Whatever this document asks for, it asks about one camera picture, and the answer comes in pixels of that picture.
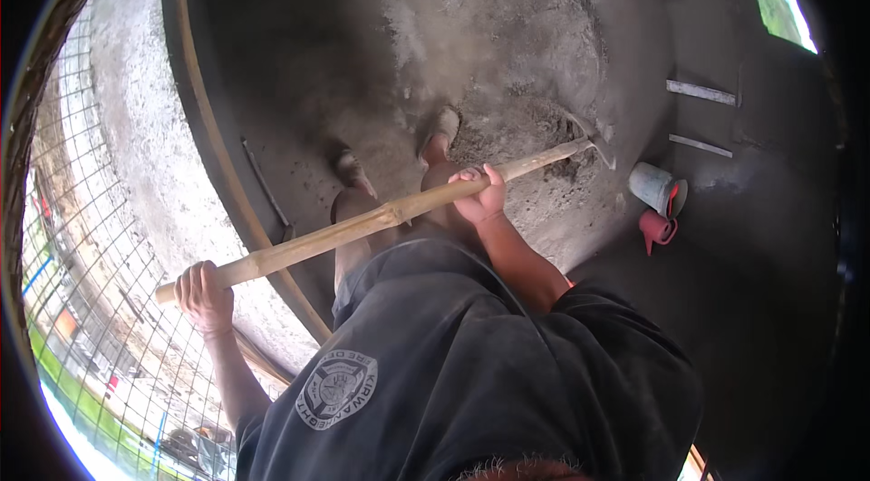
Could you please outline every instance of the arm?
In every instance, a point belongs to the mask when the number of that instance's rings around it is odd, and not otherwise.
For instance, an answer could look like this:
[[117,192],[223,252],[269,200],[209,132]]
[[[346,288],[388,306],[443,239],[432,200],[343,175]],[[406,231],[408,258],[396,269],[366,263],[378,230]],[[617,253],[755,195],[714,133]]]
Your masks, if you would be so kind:
[[[556,266],[529,247],[505,216],[505,181],[489,164],[484,164],[490,186],[478,194],[457,200],[456,209],[478,231],[493,268],[508,286],[524,299],[533,312],[549,313],[565,294],[568,282]],[[480,170],[469,168],[450,178],[474,181]]]
[[175,283],[175,297],[203,334],[205,347],[215,367],[217,388],[223,410],[235,431],[244,416],[266,413],[271,400],[245,363],[232,331],[232,289],[218,290],[215,265],[210,260],[197,262]]

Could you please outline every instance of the dark gray t-shirt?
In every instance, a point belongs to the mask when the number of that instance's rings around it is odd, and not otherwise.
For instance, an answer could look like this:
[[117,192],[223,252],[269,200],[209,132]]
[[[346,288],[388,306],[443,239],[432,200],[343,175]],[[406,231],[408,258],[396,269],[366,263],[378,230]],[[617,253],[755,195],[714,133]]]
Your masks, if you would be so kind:
[[487,460],[564,459],[672,481],[701,419],[680,350],[579,285],[527,317],[462,248],[420,239],[344,280],[337,329],[265,417],[237,429],[239,479],[447,479]]

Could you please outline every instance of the t-shirt logo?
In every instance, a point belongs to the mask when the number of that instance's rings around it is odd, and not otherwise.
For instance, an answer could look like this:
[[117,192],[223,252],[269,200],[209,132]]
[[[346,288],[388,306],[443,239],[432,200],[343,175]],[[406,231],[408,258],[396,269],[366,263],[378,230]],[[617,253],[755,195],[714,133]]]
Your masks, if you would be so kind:
[[314,430],[326,430],[368,404],[377,385],[377,360],[336,349],[320,359],[296,399],[296,410]]

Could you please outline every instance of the foot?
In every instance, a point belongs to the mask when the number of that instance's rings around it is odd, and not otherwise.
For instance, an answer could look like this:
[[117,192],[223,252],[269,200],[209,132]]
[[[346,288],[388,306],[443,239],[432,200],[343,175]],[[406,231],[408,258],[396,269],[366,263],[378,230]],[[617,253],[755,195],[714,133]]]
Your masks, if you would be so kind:
[[365,176],[363,164],[359,163],[350,149],[343,149],[332,161],[332,171],[344,186],[359,189],[377,198],[372,182]]
[[424,169],[447,162],[447,150],[459,132],[459,115],[452,106],[444,106],[425,130],[417,157]]

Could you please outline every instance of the wire mesh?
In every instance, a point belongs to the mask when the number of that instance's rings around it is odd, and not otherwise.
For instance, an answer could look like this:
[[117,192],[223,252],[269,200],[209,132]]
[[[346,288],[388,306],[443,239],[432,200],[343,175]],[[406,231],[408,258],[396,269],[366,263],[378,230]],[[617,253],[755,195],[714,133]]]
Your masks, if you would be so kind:
[[[202,336],[153,299],[169,275],[112,164],[91,19],[88,4],[49,77],[25,187],[22,295],[43,392],[130,478],[233,479]],[[284,389],[255,375],[273,399]]]

